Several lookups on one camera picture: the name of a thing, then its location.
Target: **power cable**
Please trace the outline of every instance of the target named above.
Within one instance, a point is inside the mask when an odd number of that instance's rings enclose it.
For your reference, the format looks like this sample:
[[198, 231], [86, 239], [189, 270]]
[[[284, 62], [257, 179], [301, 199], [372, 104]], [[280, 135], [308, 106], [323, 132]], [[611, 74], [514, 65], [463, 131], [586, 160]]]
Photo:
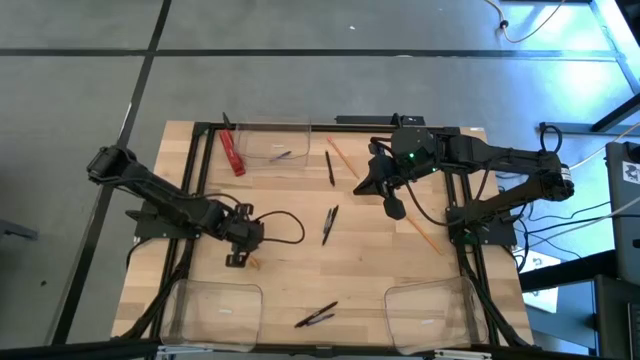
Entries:
[[[611, 142], [616, 142], [620, 139], [622, 139], [623, 136], [627, 135], [628, 133], [632, 132], [635, 128], [637, 128], [638, 126], [640, 126], [640, 122], [638, 122], [637, 124], [633, 125], [632, 127], [630, 127], [627, 131], [623, 132], [622, 134], [618, 135], [618, 137], [616, 137], [615, 139], [613, 139]], [[596, 152], [594, 152], [593, 154], [587, 156], [586, 158], [584, 158], [582, 161], [572, 165], [571, 167], [569, 167], [570, 170], [576, 169], [582, 165], [584, 165], [587, 161], [591, 160], [594, 156], [598, 155], [602, 150], [604, 150], [607, 147], [607, 145], [605, 144], [603, 147], [601, 147], [600, 149], [596, 150]]]
[[508, 42], [512, 43], [512, 44], [517, 44], [519, 42], [523, 42], [525, 40], [527, 40], [528, 38], [532, 37], [535, 33], [538, 32], [538, 30], [542, 29], [542, 27], [549, 22], [549, 20], [551, 20], [551, 18], [553, 17], [553, 15], [555, 15], [558, 10], [560, 10], [560, 7], [565, 3], [565, 0], [560, 1], [560, 4], [558, 4], [558, 6], [555, 8], [555, 10], [553, 10], [553, 12], [551, 13], [551, 15], [549, 15], [549, 17], [542, 22], [542, 24], [540, 24], [535, 30], [533, 30], [532, 32], [530, 32], [527, 36], [518, 39], [518, 40], [513, 40], [509, 37], [509, 33], [507, 32], [507, 27], [509, 27], [509, 21], [507, 21], [507, 19], [504, 16], [504, 12], [502, 11], [502, 9], [500, 8], [500, 6], [498, 6], [498, 4], [496, 4], [495, 2], [493, 2], [492, 0], [484, 0], [487, 4], [493, 6], [494, 9], [496, 9], [496, 11], [498, 11], [498, 15], [500, 16], [500, 29], [502, 30], [503, 34], [504, 34], [504, 38], [507, 39]]
[[[574, 227], [574, 228], [571, 228], [571, 229], [567, 229], [567, 230], [561, 231], [561, 232], [559, 232], [559, 233], [557, 233], [557, 234], [555, 234], [555, 235], [552, 235], [552, 236], [548, 237], [548, 238], [547, 238], [547, 240], [551, 240], [551, 239], [553, 239], [553, 238], [555, 238], [555, 237], [558, 237], [558, 236], [560, 236], [560, 235], [567, 234], [567, 233], [570, 233], [570, 232], [572, 232], [572, 231], [576, 231], [576, 230], [578, 230], [578, 229], [585, 228], [585, 227], [587, 227], [587, 226], [591, 226], [591, 225], [593, 225], [593, 224], [595, 224], [595, 223], [598, 223], [598, 222], [600, 222], [600, 221], [602, 221], [602, 220], [605, 220], [605, 219], [608, 219], [608, 218], [613, 217], [613, 216], [615, 216], [615, 215], [618, 215], [619, 213], [621, 213], [621, 212], [625, 211], [625, 210], [626, 210], [626, 209], [628, 209], [629, 207], [631, 207], [631, 206], [633, 206], [634, 204], [636, 204], [638, 201], [640, 201], [640, 196], [638, 196], [638, 197], [637, 197], [637, 198], [635, 198], [634, 200], [632, 200], [632, 201], [628, 202], [626, 205], [624, 205], [624, 206], [620, 207], [619, 209], [617, 209], [616, 211], [613, 211], [612, 213], [610, 213], [610, 214], [608, 214], [608, 215], [605, 215], [605, 216], [599, 217], [599, 218], [597, 218], [597, 219], [589, 219], [589, 220], [592, 220], [592, 221], [590, 221], [590, 222], [588, 222], [588, 223], [586, 223], [586, 224], [584, 224], [584, 225], [576, 226], [576, 227]], [[618, 215], [618, 217], [640, 217], [640, 215]]]
[[298, 225], [300, 225], [300, 230], [302, 230], [302, 236], [300, 237], [299, 240], [296, 241], [289, 241], [289, 240], [282, 240], [282, 239], [274, 239], [274, 238], [263, 238], [262, 241], [271, 241], [271, 242], [279, 242], [279, 243], [283, 243], [283, 244], [291, 244], [291, 245], [295, 245], [295, 244], [299, 244], [302, 242], [302, 240], [304, 240], [304, 236], [305, 236], [305, 230], [304, 230], [304, 225], [302, 225], [302, 221], [300, 221], [300, 219], [298, 219], [295, 215], [293, 215], [292, 213], [288, 212], [288, 211], [284, 211], [284, 210], [276, 210], [276, 211], [271, 211], [268, 212], [266, 214], [262, 214], [260, 216], [258, 216], [257, 218], [253, 219], [254, 221], [260, 220], [260, 219], [264, 219], [267, 216], [271, 216], [271, 215], [276, 215], [276, 214], [282, 214], [282, 215], [288, 215], [289, 217], [291, 217], [293, 220], [295, 220]]
[[571, 216], [569, 216], [569, 217], [563, 217], [563, 216], [558, 216], [558, 215], [545, 215], [545, 216], [542, 216], [542, 217], [539, 217], [539, 218], [536, 218], [536, 219], [532, 219], [531, 216], [529, 216], [528, 220], [529, 221], [539, 221], [539, 220], [542, 220], [542, 219], [571, 220], [571, 219], [573, 219], [574, 216], [576, 216], [576, 215], [578, 215], [578, 214], [580, 214], [582, 212], [593, 210], [593, 209], [597, 209], [597, 208], [599, 208], [601, 206], [604, 206], [604, 205], [607, 205], [609, 203], [611, 203], [611, 201], [605, 201], [602, 204], [598, 204], [598, 205], [594, 205], [594, 206], [591, 206], [591, 207], [588, 207], [588, 208], [580, 209], [580, 210], [574, 212], [573, 214], [571, 214]]

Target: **black cable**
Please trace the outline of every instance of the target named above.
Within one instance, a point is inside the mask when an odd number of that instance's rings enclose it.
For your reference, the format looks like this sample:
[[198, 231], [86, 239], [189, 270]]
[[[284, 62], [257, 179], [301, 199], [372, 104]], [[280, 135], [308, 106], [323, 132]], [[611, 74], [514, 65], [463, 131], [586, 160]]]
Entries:
[[171, 289], [173, 284], [175, 284], [178, 280], [183, 279], [184, 275], [188, 272], [188, 259], [193, 255], [193, 249], [190, 247], [185, 247], [185, 251], [182, 253], [180, 261], [176, 265], [173, 273], [169, 277], [168, 281], [164, 286], [158, 290], [158, 294], [151, 301], [149, 306], [146, 308], [144, 313], [136, 320], [131, 329], [122, 334], [120, 337], [124, 339], [139, 339], [151, 323], [151, 320], [155, 317], [155, 315], [162, 310], [165, 301], [169, 297], [171, 293]]
[[140, 241], [139, 241], [137, 244], [133, 245], [133, 247], [132, 247], [131, 249], [129, 249], [129, 252], [127, 253], [127, 262], [125, 263], [125, 264], [126, 264], [126, 268], [125, 268], [125, 269], [128, 269], [128, 268], [129, 268], [129, 263], [131, 262], [131, 255], [133, 255], [133, 252], [134, 252], [134, 251], [135, 251], [135, 250], [136, 250], [140, 245], [142, 245], [142, 244], [144, 244], [144, 243], [146, 243], [146, 242], [147, 242], [147, 240], [144, 240], [144, 241], [143, 241], [142, 239], [140, 239]]
[[409, 182], [406, 181], [405, 179], [403, 179], [400, 176], [392, 176], [391, 179], [394, 178], [398, 178], [400, 179], [400, 181], [407, 186], [407, 191], [409, 191], [409, 195], [411, 196], [411, 199], [413, 200], [413, 203], [416, 205], [416, 207], [418, 208], [418, 211], [420, 211], [420, 213], [422, 214], [422, 216], [424, 216], [427, 220], [429, 220], [431, 223], [435, 224], [435, 225], [439, 225], [439, 226], [453, 226], [453, 225], [457, 225], [460, 224], [461, 222], [464, 221], [464, 218], [460, 218], [458, 220], [454, 220], [450, 223], [443, 223], [440, 222], [438, 220], [433, 219], [431, 216], [429, 216], [429, 214], [427, 214], [424, 209], [422, 208], [422, 206], [420, 206], [420, 204], [418, 203], [418, 199], [416, 199], [416, 195], [413, 193], [413, 190], [411, 189], [411, 186], [409, 185]]
[[381, 147], [381, 148], [383, 148], [383, 149], [387, 150], [387, 151], [389, 152], [389, 154], [391, 154], [391, 157], [394, 157], [394, 158], [396, 157], [396, 153], [394, 153], [394, 152], [393, 152], [393, 150], [391, 149], [391, 147], [390, 147], [389, 145], [387, 145], [387, 144], [383, 144], [383, 143], [381, 142], [381, 141], [391, 141], [391, 139], [389, 139], [389, 138], [382, 138], [382, 137], [376, 137], [376, 136], [374, 136], [374, 137], [372, 137], [372, 138], [370, 139], [370, 141], [371, 141], [371, 143], [372, 143], [372, 144], [374, 144], [374, 145], [376, 145], [376, 146], [379, 146], [379, 147]]
[[522, 218], [522, 214], [524, 214], [524, 210], [527, 208], [527, 203], [525, 202], [524, 205], [522, 205], [522, 209], [520, 210], [520, 213], [518, 214], [518, 216], [516, 216], [515, 219], [513, 219], [512, 223], [515, 223], [516, 221], [520, 220]]
[[[553, 243], [551, 242], [551, 240], [548, 240], [548, 239], [546, 239], [546, 238], [540, 237], [540, 236], [538, 236], [538, 235], [531, 235], [531, 236], [536, 237], [536, 238], [540, 239], [541, 241], [538, 241], [538, 242], [536, 242], [536, 243], [533, 243], [533, 244], [529, 245], [529, 248], [532, 248], [532, 247], [534, 247], [534, 246], [538, 246], [538, 245], [540, 245], [540, 244], [542, 244], [542, 243], [545, 243], [545, 242], [546, 242], [547, 244], [551, 245], [552, 247], [554, 247], [554, 248], [556, 248], [556, 249], [558, 249], [558, 250], [560, 250], [560, 251], [562, 251], [562, 252], [566, 252], [566, 253], [568, 253], [568, 254], [572, 254], [572, 255], [576, 256], [577, 258], [579, 258], [580, 260], [584, 260], [584, 262], [586, 262], [587, 264], [589, 264], [589, 262], [588, 262], [586, 259], [584, 259], [582, 256], [580, 256], [578, 253], [575, 253], [575, 252], [573, 252], [573, 251], [571, 251], [571, 250], [563, 249], [563, 248], [561, 248], [561, 247], [559, 247], [559, 246], [557, 246], [557, 245], [553, 244]], [[520, 251], [524, 251], [524, 249], [516, 250], [516, 251], [514, 251], [513, 253], [515, 254], [515, 253], [520, 252]]]
[[531, 221], [531, 216], [533, 215], [533, 204], [535, 203], [535, 200], [530, 202], [529, 205], [529, 216], [527, 216], [527, 220]]
[[[535, 233], [539, 233], [542, 231], [547, 231], [547, 230], [551, 230], [551, 229], [555, 229], [557, 227], [561, 227], [561, 226], [567, 226], [567, 225], [573, 225], [573, 224], [580, 224], [583, 222], [589, 222], [589, 221], [594, 221], [594, 220], [598, 220], [600, 219], [602, 216], [599, 217], [594, 217], [594, 218], [589, 218], [589, 219], [582, 219], [582, 220], [575, 220], [575, 221], [569, 221], [566, 223], [560, 223], [560, 224], [555, 224], [555, 225], [551, 225], [548, 226], [546, 228], [542, 228], [542, 229], [537, 229], [537, 230], [533, 230], [533, 231], [527, 231], [529, 234], [535, 234]], [[614, 215], [612, 216], [612, 218], [640, 218], [640, 215]]]
[[518, 264], [518, 258], [521, 258], [521, 261], [524, 261], [524, 256], [522, 255], [515, 255], [514, 253], [511, 252], [511, 249], [509, 249], [509, 247], [507, 245], [502, 245], [502, 248], [504, 249], [504, 251], [507, 252], [507, 254], [509, 254], [509, 256], [511, 256], [511, 258], [513, 259], [513, 261], [516, 263], [516, 266], [519, 266]]
[[552, 129], [558, 135], [558, 143], [556, 144], [556, 148], [552, 151], [552, 153], [557, 154], [562, 147], [562, 131], [553, 125], [545, 125], [540, 129], [540, 148], [543, 153], [547, 152], [547, 146], [544, 143], [544, 135], [547, 133], [548, 129]]
[[487, 169], [484, 171], [484, 175], [482, 176], [482, 182], [480, 183], [480, 189], [478, 189], [478, 193], [476, 194], [475, 200], [480, 199], [480, 195], [482, 195], [482, 192], [484, 191], [484, 186], [487, 184], [487, 178], [489, 178], [489, 171], [491, 171], [491, 162], [492, 160], [489, 161], [489, 164], [487, 165]]
[[510, 180], [510, 179], [515, 179], [515, 178], [519, 178], [521, 176], [524, 176], [524, 174], [516, 174], [516, 175], [510, 175], [510, 176], [505, 176], [505, 175], [500, 175], [500, 174], [496, 174], [496, 177], [498, 179], [502, 179], [502, 180]]
[[268, 212], [266, 214], [262, 214], [262, 215], [258, 216], [257, 218], [254, 219], [254, 221], [257, 221], [257, 220], [260, 220], [260, 219], [264, 219], [267, 216], [271, 216], [271, 215], [275, 215], [275, 214], [288, 215], [293, 220], [295, 220], [298, 223], [298, 225], [300, 225], [300, 230], [302, 230], [302, 236], [300, 237], [300, 240], [297, 240], [297, 241], [288, 241], [288, 240], [274, 239], [274, 238], [264, 238], [264, 239], [262, 239], [262, 241], [272, 241], [272, 242], [279, 242], [279, 243], [291, 244], [291, 245], [295, 245], [295, 244], [301, 243], [302, 240], [304, 240], [304, 237], [305, 237], [304, 225], [302, 225], [302, 221], [300, 221], [300, 219], [298, 219], [295, 215], [293, 215], [292, 213], [290, 213], [288, 211], [284, 211], [284, 210], [271, 211], [271, 212]]
[[588, 207], [588, 208], [585, 208], [585, 209], [578, 210], [578, 211], [574, 212], [573, 214], [571, 214], [570, 217], [563, 217], [563, 216], [557, 216], [557, 215], [546, 215], [546, 216], [539, 217], [537, 219], [529, 218], [529, 221], [538, 221], [538, 220], [549, 219], [549, 218], [560, 219], [560, 220], [571, 220], [571, 219], [573, 219], [574, 216], [576, 216], [576, 215], [578, 215], [578, 214], [580, 214], [582, 212], [593, 210], [593, 209], [597, 209], [597, 208], [599, 208], [601, 206], [604, 206], [604, 205], [607, 205], [609, 203], [611, 203], [611, 201], [605, 201], [602, 204], [598, 204], [598, 205], [595, 205], [595, 206], [591, 206], [591, 207]]
[[522, 262], [518, 265], [518, 273], [524, 269], [525, 264], [527, 263], [527, 256], [529, 256], [529, 230], [527, 229], [527, 225], [522, 221], [522, 219], [518, 219], [522, 227], [524, 228], [524, 255], [522, 256]]
[[531, 346], [527, 344], [527, 342], [524, 341], [518, 335], [518, 333], [515, 331], [515, 329], [511, 325], [509, 325], [509, 323], [504, 318], [500, 310], [496, 307], [495, 303], [491, 300], [491, 297], [485, 292], [484, 288], [482, 287], [482, 284], [480, 284], [480, 281], [478, 280], [478, 277], [476, 276], [475, 272], [471, 268], [469, 259], [467, 259], [466, 256], [461, 257], [460, 265], [464, 269], [465, 273], [467, 274], [467, 278], [473, 284], [473, 287], [476, 290], [476, 294], [478, 295], [478, 299], [482, 303], [482, 307], [489, 314], [491, 319], [495, 322], [496, 327], [502, 333], [502, 336], [507, 341], [507, 344], [509, 344], [509, 346], [521, 346], [521, 347]]

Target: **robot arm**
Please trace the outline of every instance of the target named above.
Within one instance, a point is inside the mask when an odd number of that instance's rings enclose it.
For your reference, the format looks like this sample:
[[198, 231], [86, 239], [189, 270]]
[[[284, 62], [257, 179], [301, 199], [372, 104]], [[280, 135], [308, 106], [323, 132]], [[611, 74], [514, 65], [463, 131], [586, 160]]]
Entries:
[[244, 267], [264, 238], [264, 224], [249, 220], [251, 204], [231, 208], [218, 200], [190, 196], [149, 171], [130, 150], [115, 145], [101, 148], [87, 172], [97, 184], [126, 187], [153, 205], [166, 223], [231, 242], [233, 254], [226, 260], [229, 267]]
[[[391, 147], [382, 141], [390, 141]], [[533, 200], [562, 201], [574, 192], [568, 167], [553, 152], [490, 146], [472, 136], [431, 133], [415, 127], [399, 128], [390, 139], [372, 138], [369, 149], [374, 155], [369, 161], [369, 174], [353, 193], [384, 197], [385, 211], [394, 219], [406, 214], [394, 195], [395, 189], [438, 170], [471, 174], [484, 169], [529, 175], [525, 183], [513, 189], [487, 200], [474, 199], [451, 212], [450, 221], [466, 226], [490, 222], [497, 214]]]

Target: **clear plastic bin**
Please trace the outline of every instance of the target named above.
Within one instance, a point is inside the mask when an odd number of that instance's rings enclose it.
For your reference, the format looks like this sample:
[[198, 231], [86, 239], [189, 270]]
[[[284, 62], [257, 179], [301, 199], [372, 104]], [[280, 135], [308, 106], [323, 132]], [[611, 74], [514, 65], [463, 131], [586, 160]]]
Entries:
[[403, 355], [487, 338], [482, 306], [466, 277], [393, 287], [384, 301], [389, 333]]
[[249, 352], [261, 317], [262, 290], [256, 285], [183, 279], [167, 299], [160, 339], [165, 345]]
[[311, 122], [309, 118], [248, 119], [236, 124], [233, 142], [246, 167], [306, 166]]

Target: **wooden table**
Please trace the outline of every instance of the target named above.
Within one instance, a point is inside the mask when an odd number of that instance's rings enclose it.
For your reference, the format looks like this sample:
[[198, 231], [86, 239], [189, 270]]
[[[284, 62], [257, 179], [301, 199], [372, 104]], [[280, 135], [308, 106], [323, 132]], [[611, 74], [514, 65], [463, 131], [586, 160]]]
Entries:
[[[182, 181], [193, 122], [166, 124], [154, 172], [176, 186]], [[483, 129], [462, 128], [462, 133], [485, 139]], [[230, 244], [204, 236], [197, 241], [191, 280], [256, 284], [263, 292], [259, 344], [334, 344], [392, 346], [384, 318], [383, 296], [390, 287], [450, 279], [459, 276], [455, 250], [447, 229], [425, 220], [406, 190], [397, 192], [407, 213], [443, 250], [439, 255], [409, 221], [387, 217], [382, 198], [354, 196], [359, 180], [327, 143], [332, 136], [355, 166], [361, 178], [368, 172], [368, 140], [371, 133], [311, 133], [306, 167], [247, 169], [235, 177], [216, 135], [207, 191], [223, 191], [243, 202], [253, 203], [254, 214], [287, 210], [306, 227], [306, 238], [298, 245], [262, 243], [254, 252], [260, 269], [227, 268], [224, 259]], [[204, 141], [200, 141], [196, 164], [200, 164]], [[335, 187], [328, 181], [324, 152], [332, 158]], [[473, 193], [482, 172], [470, 176]], [[195, 180], [191, 186], [195, 189]], [[436, 219], [444, 218], [447, 195], [441, 172], [420, 179], [413, 189], [423, 208]], [[491, 175], [483, 198], [497, 193]], [[326, 246], [322, 229], [330, 207], [340, 205]], [[266, 236], [297, 239], [300, 229], [285, 216], [265, 219]], [[158, 291], [167, 240], [151, 241], [133, 254], [113, 326], [113, 335], [128, 330]], [[518, 274], [512, 258], [498, 246], [484, 246], [491, 295], [508, 322], [525, 340], [532, 342]], [[318, 325], [294, 329], [300, 319], [339, 301], [336, 316]]]

